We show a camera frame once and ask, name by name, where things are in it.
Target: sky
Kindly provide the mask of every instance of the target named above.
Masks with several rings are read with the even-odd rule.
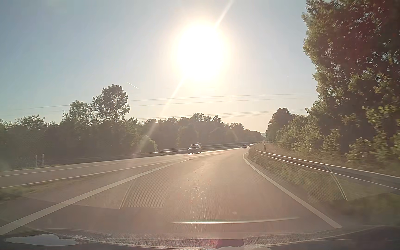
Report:
[[[0,117],[59,122],[68,107],[50,106],[90,103],[119,84],[129,95],[128,117],[219,114],[263,133],[278,108],[306,114],[317,99],[315,67],[302,48],[305,4],[0,1]],[[186,77],[177,61],[181,37],[196,25],[213,27],[220,16],[223,63],[209,79]]]

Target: distant car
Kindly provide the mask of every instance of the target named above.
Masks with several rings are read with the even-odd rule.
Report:
[[[201,153],[201,146],[198,144],[192,144],[189,146],[189,148],[187,149],[187,154],[190,153]]]

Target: windshield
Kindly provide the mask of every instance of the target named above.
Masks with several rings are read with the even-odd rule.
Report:
[[[366,225],[400,226],[400,0],[0,3],[0,236]]]

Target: sun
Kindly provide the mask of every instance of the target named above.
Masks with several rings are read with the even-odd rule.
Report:
[[[214,26],[198,25],[182,35],[177,58],[185,78],[205,81],[219,73],[224,52],[223,39]]]

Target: road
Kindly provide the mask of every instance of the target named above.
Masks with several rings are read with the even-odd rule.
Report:
[[[340,227],[245,154],[233,149],[0,172],[0,187],[40,182],[36,192],[0,202],[0,235],[65,228],[218,237]]]

